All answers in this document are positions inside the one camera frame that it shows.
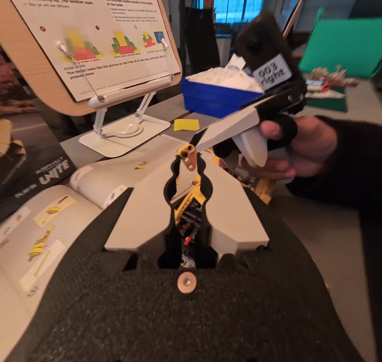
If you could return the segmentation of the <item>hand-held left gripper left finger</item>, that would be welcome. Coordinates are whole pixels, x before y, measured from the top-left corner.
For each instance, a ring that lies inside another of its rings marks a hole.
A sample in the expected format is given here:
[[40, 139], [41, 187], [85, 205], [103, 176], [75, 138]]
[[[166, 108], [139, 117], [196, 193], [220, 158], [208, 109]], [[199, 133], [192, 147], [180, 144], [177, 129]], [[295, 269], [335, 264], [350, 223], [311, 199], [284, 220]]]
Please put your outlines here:
[[180, 266], [181, 235], [171, 205], [180, 163], [176, 155], [136, 184], [105, 243], [107, 250], [148, 255], [160, 268]]

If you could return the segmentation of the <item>paned window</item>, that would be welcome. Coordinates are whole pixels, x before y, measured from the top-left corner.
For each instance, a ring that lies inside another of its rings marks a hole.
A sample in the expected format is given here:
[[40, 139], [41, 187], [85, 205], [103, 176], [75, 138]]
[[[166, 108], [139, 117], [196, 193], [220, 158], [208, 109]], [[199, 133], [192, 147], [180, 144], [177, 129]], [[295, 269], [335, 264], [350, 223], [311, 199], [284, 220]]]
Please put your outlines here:
[[259, 15], [264, 0], [214, 0], [216, 23], [248, 22]]

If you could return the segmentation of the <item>person's right hand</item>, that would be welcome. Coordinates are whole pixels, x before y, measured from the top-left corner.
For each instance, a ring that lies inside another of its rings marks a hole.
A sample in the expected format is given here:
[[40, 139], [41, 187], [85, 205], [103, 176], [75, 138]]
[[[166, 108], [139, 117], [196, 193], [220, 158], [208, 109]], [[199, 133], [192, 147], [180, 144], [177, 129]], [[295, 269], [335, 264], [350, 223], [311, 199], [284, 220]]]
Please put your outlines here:
[[323, 171], [337, 147], [336, 131], [314, 116], [302, 116], [294, 118], [294, 121], [297, 134], [287, 146], [289, 159], [269, 156], [264, 167], [253, 170], [254, 175], [279, 181], [309, 178]]

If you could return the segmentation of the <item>person's right forearm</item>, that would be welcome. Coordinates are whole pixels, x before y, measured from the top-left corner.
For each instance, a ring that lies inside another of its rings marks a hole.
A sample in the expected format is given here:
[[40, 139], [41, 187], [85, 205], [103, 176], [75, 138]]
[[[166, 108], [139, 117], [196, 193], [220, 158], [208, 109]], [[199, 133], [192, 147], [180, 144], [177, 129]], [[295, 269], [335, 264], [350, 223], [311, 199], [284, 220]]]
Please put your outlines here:
[[333, 128], [338, 142], [324, 169], [287, 184], [295, 196], [381, 216], [382, 128], [362, 121], [318, 119]]

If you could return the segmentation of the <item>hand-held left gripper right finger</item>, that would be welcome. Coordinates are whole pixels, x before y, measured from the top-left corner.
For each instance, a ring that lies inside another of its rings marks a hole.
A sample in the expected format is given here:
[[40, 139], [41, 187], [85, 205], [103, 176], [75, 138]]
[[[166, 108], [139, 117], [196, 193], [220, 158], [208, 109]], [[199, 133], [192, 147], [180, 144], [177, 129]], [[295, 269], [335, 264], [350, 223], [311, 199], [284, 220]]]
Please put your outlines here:
[[197, 154], [201, 177], [202, 204], [200, 230], [195, 236], [196, 268], [215, 268], [219, 256], [243, 253], [267, 247], [267, 235], [251, 201], [252, 191], [207, 155]]

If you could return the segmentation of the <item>printed instruction sheet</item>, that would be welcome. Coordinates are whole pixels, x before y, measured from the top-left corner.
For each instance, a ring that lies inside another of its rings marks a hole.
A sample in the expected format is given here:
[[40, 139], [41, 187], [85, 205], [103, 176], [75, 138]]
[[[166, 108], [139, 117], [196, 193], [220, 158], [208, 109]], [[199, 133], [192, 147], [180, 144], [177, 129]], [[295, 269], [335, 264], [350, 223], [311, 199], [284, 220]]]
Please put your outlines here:
[[159, 0], [11, 0], [75, 102], [180, 74]]

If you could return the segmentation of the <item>brown brick model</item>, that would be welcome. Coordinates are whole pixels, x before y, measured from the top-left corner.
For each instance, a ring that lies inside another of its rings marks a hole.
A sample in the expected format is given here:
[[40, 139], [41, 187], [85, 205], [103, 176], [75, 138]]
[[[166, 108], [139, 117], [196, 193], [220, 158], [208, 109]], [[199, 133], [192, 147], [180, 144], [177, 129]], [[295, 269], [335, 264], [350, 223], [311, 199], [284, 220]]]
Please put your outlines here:
[[347, 70], [337, 67], [335, 72], [329, 72], [327, 68], [318, 67], [311, 71], [310, 78], [315, 81], [329, 83], [333, 87], [357, 87], [360, 83], [359, 79], [347, 77]]

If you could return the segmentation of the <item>black toy set box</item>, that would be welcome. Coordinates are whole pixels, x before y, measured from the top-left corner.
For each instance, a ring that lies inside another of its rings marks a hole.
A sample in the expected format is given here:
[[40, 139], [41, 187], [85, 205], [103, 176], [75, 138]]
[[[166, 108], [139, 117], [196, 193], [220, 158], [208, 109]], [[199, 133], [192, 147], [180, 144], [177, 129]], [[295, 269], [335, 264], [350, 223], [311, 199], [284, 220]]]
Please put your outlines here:
[[14, 69], [1, 50], [1, 221], [76, 170]]

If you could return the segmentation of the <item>dark standing board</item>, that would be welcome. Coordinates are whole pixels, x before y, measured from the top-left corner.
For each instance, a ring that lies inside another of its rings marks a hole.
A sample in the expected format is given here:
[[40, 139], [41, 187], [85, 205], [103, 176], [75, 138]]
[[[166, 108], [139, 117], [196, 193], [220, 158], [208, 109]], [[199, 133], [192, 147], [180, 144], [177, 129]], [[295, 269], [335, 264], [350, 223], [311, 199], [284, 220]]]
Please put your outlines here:
[[186, 7], [185, 40], [191, 74], [220, 67], [212, 9]]

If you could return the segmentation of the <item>blue plastic bin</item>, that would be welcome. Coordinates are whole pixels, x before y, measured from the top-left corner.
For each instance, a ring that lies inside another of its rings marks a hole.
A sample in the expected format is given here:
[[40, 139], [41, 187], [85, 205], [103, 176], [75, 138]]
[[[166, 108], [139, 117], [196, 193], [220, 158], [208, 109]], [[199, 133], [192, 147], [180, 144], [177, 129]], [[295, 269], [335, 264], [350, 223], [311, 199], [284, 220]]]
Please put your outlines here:
[[187, 111], [216, 118], [224, 118], [263, 95], [263, 92], [251, 92], [240, 89], [214, 86], [181, 80], [184, 107]]

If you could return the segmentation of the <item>green baseplate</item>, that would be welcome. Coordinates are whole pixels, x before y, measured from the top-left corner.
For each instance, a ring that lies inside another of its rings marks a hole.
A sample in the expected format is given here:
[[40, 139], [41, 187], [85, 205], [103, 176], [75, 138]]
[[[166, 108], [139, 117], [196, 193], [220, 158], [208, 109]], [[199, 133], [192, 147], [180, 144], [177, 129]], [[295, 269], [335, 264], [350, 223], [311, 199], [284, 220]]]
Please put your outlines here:
[[328, 111], [347, 112], [346, 88], [307, 85], [306, 106]]

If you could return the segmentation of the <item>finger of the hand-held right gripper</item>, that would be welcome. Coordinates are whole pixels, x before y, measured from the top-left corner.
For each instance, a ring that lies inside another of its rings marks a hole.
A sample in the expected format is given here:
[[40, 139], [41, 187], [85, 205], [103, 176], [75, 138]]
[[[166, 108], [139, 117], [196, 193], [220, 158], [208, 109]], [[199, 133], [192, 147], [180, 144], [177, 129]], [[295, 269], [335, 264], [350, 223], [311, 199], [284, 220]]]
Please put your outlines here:
[[201, 152], [238, 135], [260, 122], [256, 107], [246, 107], [198, 131], [191, 139], [195, 151]]

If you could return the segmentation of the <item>yellow curved liftarm piece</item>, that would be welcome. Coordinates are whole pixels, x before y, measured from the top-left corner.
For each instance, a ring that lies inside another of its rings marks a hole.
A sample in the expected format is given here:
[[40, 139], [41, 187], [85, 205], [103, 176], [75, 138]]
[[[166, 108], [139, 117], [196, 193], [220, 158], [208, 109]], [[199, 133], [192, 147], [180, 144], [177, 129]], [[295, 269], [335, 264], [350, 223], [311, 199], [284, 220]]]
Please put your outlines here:
[[185, 167], [193, 172], [197, 168], [197, 152], [195, 150], [194, 145], [186, 144], [178, 149], [177, 154], [182, 160]]

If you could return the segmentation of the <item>yellow paper strip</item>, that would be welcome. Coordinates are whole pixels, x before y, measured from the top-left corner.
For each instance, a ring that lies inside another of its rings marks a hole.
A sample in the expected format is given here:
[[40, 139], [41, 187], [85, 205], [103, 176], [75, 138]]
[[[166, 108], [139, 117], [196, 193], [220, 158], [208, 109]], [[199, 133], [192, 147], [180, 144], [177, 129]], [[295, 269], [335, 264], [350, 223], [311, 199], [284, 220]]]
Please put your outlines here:
[[173, 124], [174, 131], [198, 131], [200, 129], [198, 119], [176, 119]]

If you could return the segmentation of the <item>yellow brick car model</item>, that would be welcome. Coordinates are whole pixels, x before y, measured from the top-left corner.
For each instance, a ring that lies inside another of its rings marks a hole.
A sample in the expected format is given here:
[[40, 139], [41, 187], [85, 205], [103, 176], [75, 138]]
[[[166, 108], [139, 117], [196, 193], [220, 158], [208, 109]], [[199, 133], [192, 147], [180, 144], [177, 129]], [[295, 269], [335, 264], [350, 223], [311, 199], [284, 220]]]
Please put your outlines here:
[[[204, 151], [202, 154], [207, 155], [208, 159], [211, 159], [215, 164], [219, 165], [219, 160], [217, 156], [213, 155], [212, 151], [207, 150], [207, 151]], [[240, 178], [240, 176], [230, 173], [229, 170], [227, 169], [224, 169], [224, 170], [227, 171], [231, 176], [236, 178], [243, 187], [249, 188], [252, 191], [252, 193], [249, 194], [249, 199], [250, 199], [250, 196], [252, 195], [256, 196], [255, 192], [259, 187], [264, 187], [264, 182], [262, 180], [260, 180], [260, 183], [258, 183], [258, 181], [255, 178], [249, 177], [248, 179], [250, 182], [255, 182], [255, 187], [253, 187], [251, 184], [244, 183], [242, 178]], [[188, 267], [196, 268], [195, 236], [200, 230], [202, 204], [205, 201], [205, 197], [202, 195], [200, 191], [200, 184], [201, 184], [201, 177], [197, 173], [192, 180], [191, 189], [189, 190], [188, 194], [185, 195], [183, 200], [176, 205], [176, 209], [174, 212], [175, 222], [176, 222], [178, 231], [182, 237], [182, 253], [183, 254], [182, 254], [181, 264], [186, 268]]]

